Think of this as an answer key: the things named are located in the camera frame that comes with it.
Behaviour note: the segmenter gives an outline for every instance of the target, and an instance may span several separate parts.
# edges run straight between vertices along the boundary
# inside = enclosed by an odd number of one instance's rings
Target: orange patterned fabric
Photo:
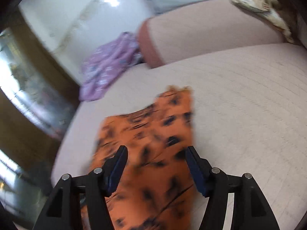
[[[128,148],[128,162],[116,192],[106,198],[114,228],[188,230],[194,195],[185,161],[192,145],[190,89],[170,87],[141,111],[106,118],[91,170],[120,145]]]

